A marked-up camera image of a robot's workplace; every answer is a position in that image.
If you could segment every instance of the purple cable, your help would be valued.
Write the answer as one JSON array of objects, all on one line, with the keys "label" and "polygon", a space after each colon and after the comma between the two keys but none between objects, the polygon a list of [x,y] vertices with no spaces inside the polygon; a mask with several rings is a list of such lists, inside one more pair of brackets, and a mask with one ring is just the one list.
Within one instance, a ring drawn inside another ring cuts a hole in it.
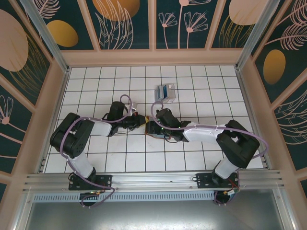
[{"label": "purple cable", "polygon": [[[89,120],[94,120],[94,121],[103,121],[103,122],[106,122],[106,123],[115,123],[115,122],[119,122],[119,121],[122,121],[123,119],[125,119],[125,118],[128,116],[128,114],[132,111],[132,100],[131,100],[131,98],[130,98],[128,95],[124,94],[124,95],[121,95],[120,101],[121,101],[121,99],[122,99],[123,96],[128,97],[128,100],[129,100],[129,103],[130,103],[130,108],[129,108],[129,111],[128,111],[128,113],[127,113],[126,115],[124,115],[121,119],[118,119],[118,120],[115,120],[115,121],[107,121],[107,120],[98,119],[98,118],[93,118],[93,117],[80,117],[80,118],[78,118],[77,120],[75,120],[75,121],[71,124],[71,126],[67,129],[66,133],[64,134],[63,140],[62,140],[62,142],[61,142],[60,148],[59,148],[59,152],[60,152],[61,156],[64,157],[64,158],[66,159],[68,165],[69,165],[69,166],[71,167],[71,169],[76,173],[76,175],[78,175],[81,179],[83,179],[85,182],[87,182],[87,183],[89,183],[89,184],[91,184],[91,185],[94,185],[94,186],[96,186],[96,187],[99,187],[99,188],[103,188],[103,189],[112,189],[112,192],[111,192],[108,196],[106,196],[102,201],[97,202],[97,203],[93,204],[92,206],[90,206],[90,207],[88,207],[88,208],[96,207],[96,206],[102,204],[105,200],[107,200],[110,196],[113,195],[113,193],[115,192],[115,188],[113,188],[113,187],[108,187],[108,186],[103,186],[103,185],[100,185],[100,184],[95,184],[95,183],[93,183],[93,182],[87,180],[86,178],[84,178],[81,174],[79,174],[79,173],[76,171],[76,169],[74,168],[74,166],[73,166],[73,165],[70,163],[70,161],[68,160],[68,156],[64,155],[64,153],[63,153],[64,143],[65,143],[65,140],[66,140],[68,134],[69,134],[70,131],[72,130],[72,128],[73,128],[79,121],[81,121],[81,120],[89,119]],[[93,197],[93,196],[97,196],[97,195],[88,195],[88,196],[84,197],[84,198],[82,199],[82,201],[81,201],[82,206],[85,207],[83,201],[84,201],[86,198]]]},{"label": "purple cable", "polygon": [[195,126],[187,126],[187,127],[182,127],[182,128],[170,128],[170,127],[164,126],[164,125],[160,124],[159,121],[157,120],[157,118],[155,118],[155,116],[154,116],[153,109],[154,109],[154,106],[156,104],[160,104],[162,106],[162,109],[163,109],[163,102],[162,101],[157,101],[157,102],[153,103],[152,107],[151,107],[151,114],[152,114],[153,120],[162,128],[165,128],[165,129],[168,129],[168,130],[174,130],[174,131],[185,130],[185,129],[189,129],[189,128],[211,128],[211,129],[229,130],[229,131],[233,131],[233,132],[238,132],[238,133],[243,133],[243,134],[246,134],[246,135],[250,135],[251,137],[254,137],[254,138],[258,139],[258,140],[262,141],[265,144],[265,150],[263,152],[257,154],[256,156],[253,156],[252,159],[254,159],[256,157],[263,156],[265,153],[267,153],[267,151],[269,149],[269,144],[263,138],[255,135],[253,133],[249,133],[249,132],[246,132],[244,130],[241,130],[241,129],[227,128],[227,127],[220,127],[220,126],[210,126],[210,125],[195,125]]}]

